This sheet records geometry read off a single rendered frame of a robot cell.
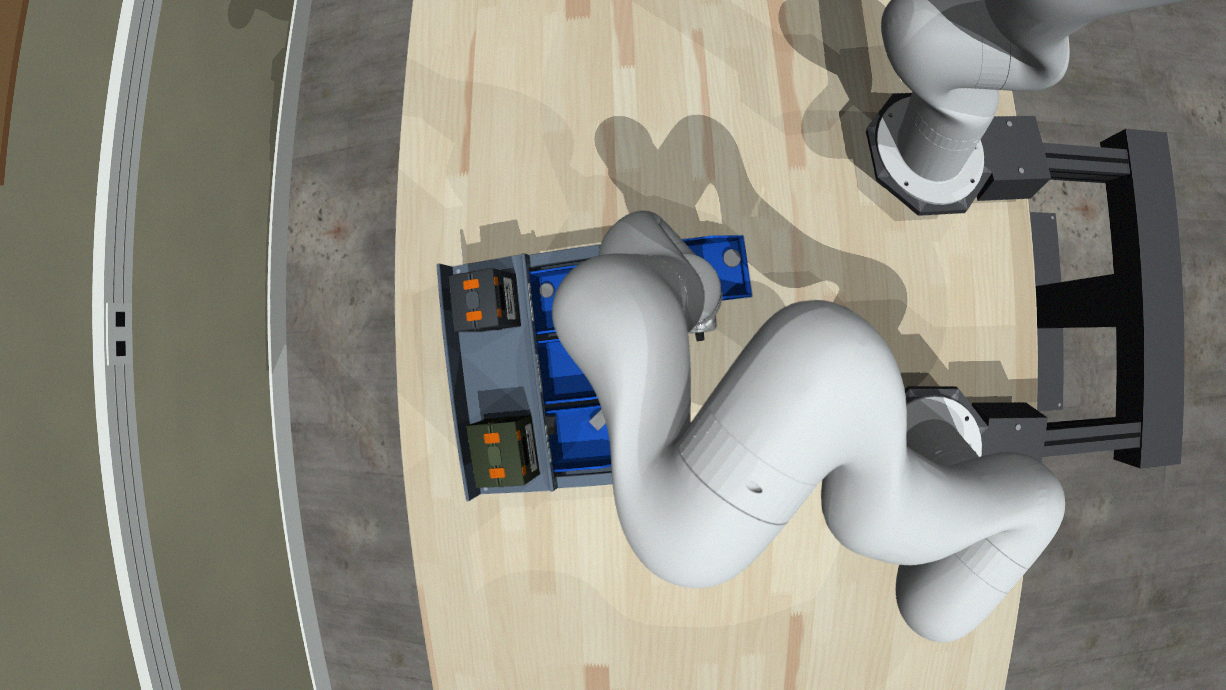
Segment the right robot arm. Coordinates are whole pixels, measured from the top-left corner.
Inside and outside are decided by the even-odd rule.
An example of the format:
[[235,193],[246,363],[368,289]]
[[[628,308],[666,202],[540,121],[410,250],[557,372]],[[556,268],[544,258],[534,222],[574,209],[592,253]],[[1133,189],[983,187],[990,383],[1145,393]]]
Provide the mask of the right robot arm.
[[912,94],[879,123],[888,175],[926,203],[965,199],[983,173],[980,138],[996,116],[999,89],[1058,83],[1069,63],[1067,36],[1095,20],[1183,1],[891,0],[881,38]]

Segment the blue open-front bin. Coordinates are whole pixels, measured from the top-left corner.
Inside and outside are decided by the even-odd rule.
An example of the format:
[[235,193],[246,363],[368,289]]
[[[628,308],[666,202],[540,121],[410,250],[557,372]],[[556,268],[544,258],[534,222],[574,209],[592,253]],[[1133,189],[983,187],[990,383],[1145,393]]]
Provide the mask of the blue open-front bin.
[[[538,344],[539,343],[539,344]],[[588,379],[559,339],[537,341],[544,404],[598,400]]]
[[557,434],[548,435],[553,471],[611,467],[611,442],[607,427],[604,424],[597,431],[588,422],[601,411],[600,403],[573,404],[570,408],[546,408],[546,415],[557,415]]
[[[721,279],[722,301],[752,297],[752,282],[743,235],[696,237],[682,240],[685,241],[693,252],[705,259],[716,270],[718,279]],[[723,256],[729,249],[736,249],[741,252],[741,263],[736,267],[728,267],[725,263]]]
[[[557,333],[552,322],[552,301],[557,293],[558,286],[566,273],[577,265],[559,267],[559,268],[546,268],[539,271],[528,272],[531,297],[535,313],[535,331],[536,335],[550,335]],[[541,297],[539,287],[544,283],[554,286],[553,297],[546,298]],[[548,331],[547,331],[548,330]]]

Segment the dark grey case with orange latches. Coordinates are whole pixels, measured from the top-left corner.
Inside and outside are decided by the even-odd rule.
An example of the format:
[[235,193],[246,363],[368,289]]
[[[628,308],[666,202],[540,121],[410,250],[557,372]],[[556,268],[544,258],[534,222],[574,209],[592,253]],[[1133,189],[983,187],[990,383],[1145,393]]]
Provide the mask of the dark grey case with orange latches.
[[484,268],[449,276],[454,332],[521,326],[516,275]]

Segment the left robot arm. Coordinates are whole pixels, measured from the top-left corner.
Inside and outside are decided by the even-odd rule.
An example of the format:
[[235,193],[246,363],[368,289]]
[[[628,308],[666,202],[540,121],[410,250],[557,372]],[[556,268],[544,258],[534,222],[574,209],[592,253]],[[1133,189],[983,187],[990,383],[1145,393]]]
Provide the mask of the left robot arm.
[[688,332],[721,303],[714,266],[650,211],[617,221],[553,299],[557,336],[600,400],[638,559],[671,585],[722,585],[821,482],[832,536],[899,565],[908,627],[942,643],[971,632],[1059,529],[1056,474],[1025,453],[981,456],[955,400],[906,404],[881,335],[825,300],[769,317],[691,420]]

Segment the grey metal shelf rack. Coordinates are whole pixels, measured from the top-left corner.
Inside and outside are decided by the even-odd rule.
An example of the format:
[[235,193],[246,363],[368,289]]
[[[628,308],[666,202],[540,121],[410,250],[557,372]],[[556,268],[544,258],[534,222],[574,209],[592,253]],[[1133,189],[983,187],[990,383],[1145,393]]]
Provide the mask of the grey metal shelf rack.
[[[481,494],[555,491],[557,488],[612,484],[611,467],[553,473],[546,408],[592,404],[600,401],[544,404],[536,339],[558,339],[558,336],[535,333],[528,278],[530,271],[573,266],[600,256],[598,254],[600,244],[531,255],[522,252],[459,266],[436,263],[447,385],[466,501]],[[454,332],[447,277],[481,268],[498,268],[516,275],[520,327]],[[532,415],[539,476],[524,487],[476,488],[466,427],[474,422],[508,415]]]

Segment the olive green case with orange latches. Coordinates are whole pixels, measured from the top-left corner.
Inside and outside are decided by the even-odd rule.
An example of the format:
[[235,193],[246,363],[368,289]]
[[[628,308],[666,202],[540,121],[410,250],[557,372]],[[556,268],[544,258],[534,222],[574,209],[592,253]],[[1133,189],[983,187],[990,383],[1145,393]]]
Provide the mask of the olive green case with orange latches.
[[508,415],[466,427],[476,488],[524,487],[539,476],[532,415]]

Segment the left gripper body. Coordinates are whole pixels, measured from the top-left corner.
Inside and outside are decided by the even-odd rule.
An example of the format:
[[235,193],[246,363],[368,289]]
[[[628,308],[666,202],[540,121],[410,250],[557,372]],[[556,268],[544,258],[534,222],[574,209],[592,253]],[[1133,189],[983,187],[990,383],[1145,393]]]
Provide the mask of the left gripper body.
[[695,326],[694,328],[691,328],[690,332],[688,332],[688,335],[694,335],[694,333],[699,333],[699,332],[710,332],[710,331],[714,331],[716,327],[717,327],[717,320],[716,320],[716,315],[715,315],[711,320],[707,321],[706,328],[696,328],[696,326]]

